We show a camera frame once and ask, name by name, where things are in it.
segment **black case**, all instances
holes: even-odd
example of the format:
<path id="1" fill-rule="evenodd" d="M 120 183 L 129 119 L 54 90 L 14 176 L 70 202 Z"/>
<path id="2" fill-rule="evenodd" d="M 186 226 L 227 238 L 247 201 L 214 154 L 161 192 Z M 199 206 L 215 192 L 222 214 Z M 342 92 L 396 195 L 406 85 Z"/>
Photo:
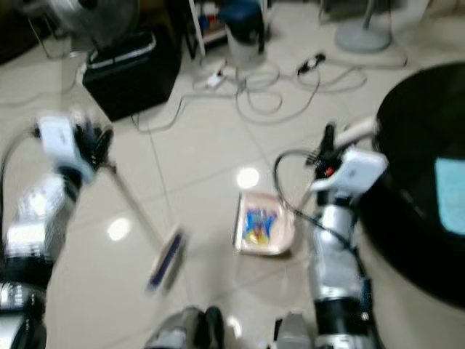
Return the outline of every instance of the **black case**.
<path id="1" fill-rule="evenodd" d="M 158 28 L 153 35 L 156 43 L 150 50 L 152 33 L 144 32 L 99 54 L 96 60 L 91 61 L 92 55 L 89 56 L 83 85 L 111 121 L 169 99 L 181 66 L 181 53 L 173 47 L 164 28 Z M 147 52 L 119 61 L 114 59 L 138 49 Z"/>

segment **broom handle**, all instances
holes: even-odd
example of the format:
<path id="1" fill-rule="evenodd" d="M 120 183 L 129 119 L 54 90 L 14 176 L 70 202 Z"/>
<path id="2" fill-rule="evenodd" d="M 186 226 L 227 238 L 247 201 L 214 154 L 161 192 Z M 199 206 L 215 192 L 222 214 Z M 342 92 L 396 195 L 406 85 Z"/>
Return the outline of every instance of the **broom handle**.
<path id="1" fill-rule="evenodd" d="M 113 178 L 113 182 L 116 184 L 121 194 L 123 194 L 124 198 L 128 201 L 129 206 L 132 208 L 133 212 L 141 222 L 143 230 L 145 231 L 145 235 L 149 238 L 149 240 L 152 242 L 152 245 L 157 250 L 161 249 L 163 246 L 163 239 L 160 237 L 158 231 L 153 227 L 147 215 L 140 208 L 139 203 L 137 203 L 126 182 L 117 172 L 116 165 L 106 164 L 105 168 L 109 171 L 110 176 Z"/>

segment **snack bag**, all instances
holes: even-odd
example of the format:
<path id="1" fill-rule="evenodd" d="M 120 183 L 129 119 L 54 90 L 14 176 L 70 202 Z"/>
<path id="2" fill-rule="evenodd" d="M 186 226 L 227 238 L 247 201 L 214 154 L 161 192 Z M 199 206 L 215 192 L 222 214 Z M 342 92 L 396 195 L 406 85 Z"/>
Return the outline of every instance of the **snack bag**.
<path id="1" fill-rule="evenodd" d="M 277 216 L 276 212 L 266 209 L 248 210 L 243 233 L 245 240 L 260 246 L 269 245 L 271 227 Z"/>

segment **black table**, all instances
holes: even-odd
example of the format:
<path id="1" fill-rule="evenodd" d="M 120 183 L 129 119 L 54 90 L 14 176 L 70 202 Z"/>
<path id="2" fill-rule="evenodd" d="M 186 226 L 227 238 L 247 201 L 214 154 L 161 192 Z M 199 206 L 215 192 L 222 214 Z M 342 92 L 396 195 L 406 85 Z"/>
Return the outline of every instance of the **black table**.
<path id="1" fill-rule="evenodd" d="M 465 161 L 465 63 L 407 78 L 377 117 L 373 146 L 389 168 L 360 200 L 365 229 L 404 276 L 465 307 L 465 236 L 441 223 L 434 170 L 438 158 Z"/>

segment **scrubbing brush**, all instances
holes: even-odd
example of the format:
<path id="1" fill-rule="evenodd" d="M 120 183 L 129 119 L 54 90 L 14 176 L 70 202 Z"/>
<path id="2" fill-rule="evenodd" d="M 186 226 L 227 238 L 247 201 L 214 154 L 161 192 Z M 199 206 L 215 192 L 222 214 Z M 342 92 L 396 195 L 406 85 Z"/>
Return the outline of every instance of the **scrubbing brush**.
<path id="1" fill-rule="evenodd" d="M 148 286 L 157 289 L 174 261 L 181 253 L 186 241 L 185 232 L 179 225 L 173 229 L 170 239 L 164 244 L 158 261 L 152 267 Z"/>
<path id="2" fill-rule="evenodd" d="M 117 173 L 115 164 L 106 164 L 105 168 L 109 170 L 116 186 L 119 188 L 123 196 L 129 202 L 134 213 L 139 218 L 139 221 L 144 228 L 142 230 L 146 233 L 146 236 L 152 245 L 156 249 L 160 250 L 160 256 L 157 260 L 155 260 L 153 267 L 151 268 L 148 281 L 148 288 L 156 290 L 167 275 L 173 261 L 176 260 L 177 255 L 182 251 L 182 247 L 185 243 L 185 231 L 180 225 L 177 225 L 172 230 L 169 240 L 165 243 L 163 238 L 157 233 L 157 230 L 152 226 L 149 219 L 145 216 L 144 212 L 140 209 L 139 204 L 134 199 L 126 183 L 123 181 L 119 173 Z"/>

